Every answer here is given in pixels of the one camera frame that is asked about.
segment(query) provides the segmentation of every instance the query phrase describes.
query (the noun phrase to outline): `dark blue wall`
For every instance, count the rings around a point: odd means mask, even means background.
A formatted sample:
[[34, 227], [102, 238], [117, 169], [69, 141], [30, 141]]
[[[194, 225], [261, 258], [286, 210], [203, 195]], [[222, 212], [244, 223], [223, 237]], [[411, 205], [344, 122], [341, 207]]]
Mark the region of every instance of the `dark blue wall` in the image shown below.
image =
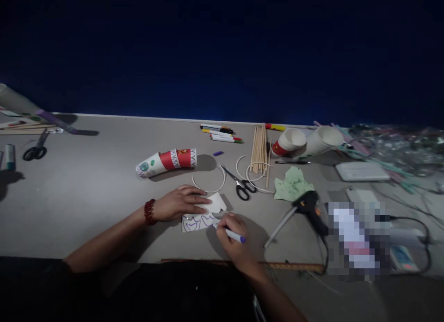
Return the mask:
[[444, 126], [442, 0], [0, 4], [0, 82], [46, 110]]

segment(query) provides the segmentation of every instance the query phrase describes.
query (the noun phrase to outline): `bundle of wooden sticks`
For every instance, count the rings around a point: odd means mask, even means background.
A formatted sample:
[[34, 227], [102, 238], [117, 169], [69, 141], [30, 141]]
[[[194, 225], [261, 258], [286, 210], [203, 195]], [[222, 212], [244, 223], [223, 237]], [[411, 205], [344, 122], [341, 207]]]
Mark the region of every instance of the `bundle of wooden sticks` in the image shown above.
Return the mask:
[[265, 124], [259, 124], [254, 129], [253, 150], [251, 152], [250, 172], [255, 174], [267, 172], [266, 187], [268, 188], [268, 181], [270, 177], [270, 169], [265, 164], [270, 164], [271, 153], [271, 141], [270, 149], [267, 152], [267, 132]]
[[0, 135], [40, 135], [45, 128], [48, 128], [48, 131], [57, 129], [53, 124], [23, 123], [9, 126], [4, 123], [0, 125]]

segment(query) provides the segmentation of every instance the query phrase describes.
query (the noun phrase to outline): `green paper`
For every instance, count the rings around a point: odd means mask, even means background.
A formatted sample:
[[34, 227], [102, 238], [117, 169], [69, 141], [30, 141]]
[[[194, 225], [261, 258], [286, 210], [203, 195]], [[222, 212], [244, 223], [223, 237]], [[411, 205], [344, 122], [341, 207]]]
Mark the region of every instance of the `green paper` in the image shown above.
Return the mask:
[[294, 202], [307, 191], [315, 189], [311, 183], [304, 180], [302, 171], [294, 166], [285, 173], [285, 181], [275, 179], [274, 186], [276, 188], [274, 199], [284, 199], [289, 202]]

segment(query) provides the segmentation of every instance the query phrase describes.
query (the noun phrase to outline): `black pen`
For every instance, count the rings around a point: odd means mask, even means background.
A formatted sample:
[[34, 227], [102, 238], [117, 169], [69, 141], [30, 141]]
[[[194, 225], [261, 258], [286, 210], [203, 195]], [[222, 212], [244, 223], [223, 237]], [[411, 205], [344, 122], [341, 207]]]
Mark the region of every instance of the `black pen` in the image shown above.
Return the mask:
[[275, 161], [274, 163], [278, 163], [278, 164], [289, 163], [289, 164], [296, 164], [296, 165], [307, 165], [311, 162], [308, 162], [308, 161]]

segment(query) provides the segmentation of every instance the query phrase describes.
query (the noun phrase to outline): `yellow marker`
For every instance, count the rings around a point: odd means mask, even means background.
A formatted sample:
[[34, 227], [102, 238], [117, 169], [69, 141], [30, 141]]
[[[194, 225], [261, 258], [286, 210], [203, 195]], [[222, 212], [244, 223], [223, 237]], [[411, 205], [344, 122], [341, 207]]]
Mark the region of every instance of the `yellow marker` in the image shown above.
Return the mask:
[[269, 124], [267, 123], [265, 125], [266, 129], [271, 129], [271, 130], [277, 130], [277, 131], [285, 131], [286, 127], [283, 127], [281, 125], [274, 125], [274, 124]]
[[233, 137], [233, 135], [230, 135], [230, 134], [225, 133], [225, 132], [213, 131], [213, 130], [208, 130], [208, 129], [202, 129], [202, 132], [210, 133], [210, 134], [213, 134], [213, 135]]

